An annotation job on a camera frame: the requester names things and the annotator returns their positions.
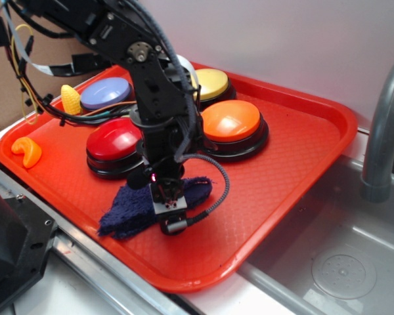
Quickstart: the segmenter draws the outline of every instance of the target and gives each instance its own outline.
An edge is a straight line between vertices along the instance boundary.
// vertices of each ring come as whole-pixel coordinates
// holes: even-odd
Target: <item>red tray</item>
[[[208,218],[178,236],[165,236],[157,224],[129,240],[97,236],[99,219],[125,181],[102,180],[88,169],[85,145],[91,127],[60,127],[59,121],[48,115],[42,115],[33,126],[22,122],[1,139],[0,162],[162,291],[184,293],[211,286],[240,266],[357,132],[355,116],[341,104],[228,75],[237,98],[252,102],[262,112],[269,124],[269,142],[251,159],[224,163],[231,181],[228,198]],[[130,80],[124,69],[114,66],[78,91],[105,77]],[[59,99],[54,105],[62,108]],[[22,166],[22,156],[11,153],[12,143],[23,136],[43,149],[39,163],[28,170]],[[204,161],[188,161],[185,167],[186,177],[206,175],[216,183],[207,202],[197,208],[200,212],[222,194],[223,178]]]

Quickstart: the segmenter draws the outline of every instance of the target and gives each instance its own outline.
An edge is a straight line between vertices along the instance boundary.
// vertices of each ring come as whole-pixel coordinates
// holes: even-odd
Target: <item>navy cloth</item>
[[[184,179],[184,196],[188,209],[205,201],[211,189],[211,180],[207,177]],[[111,234],[115,239],[129,238],[156,222],[149,187],[132,190],[126,184],[118,190],[109,212],[100,219],[98,234]]]

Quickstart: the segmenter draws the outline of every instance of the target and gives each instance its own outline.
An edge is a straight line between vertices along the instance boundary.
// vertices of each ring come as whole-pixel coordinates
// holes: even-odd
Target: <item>white wall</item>
[[[141,0],[196,62],[340,102],[369,127],[394,64],[394,0]]]

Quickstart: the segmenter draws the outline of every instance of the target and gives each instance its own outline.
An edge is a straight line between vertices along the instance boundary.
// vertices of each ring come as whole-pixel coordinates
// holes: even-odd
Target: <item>faucet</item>
[[[362,170],[361,196],[371,202],[389,198],[394,173],[394,66],[376,106]]]

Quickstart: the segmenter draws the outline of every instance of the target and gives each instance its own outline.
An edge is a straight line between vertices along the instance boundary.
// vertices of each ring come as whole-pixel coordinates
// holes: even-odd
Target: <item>plastic corn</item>
[[[80,114],[80,94],[67,84],[61,86],[61,102],[67,114]]]
[[[24,154],[22,163],[27,169],[33,167],[42,155],[41,147],[27,136],[14,141],[11,150],[14,154]]]

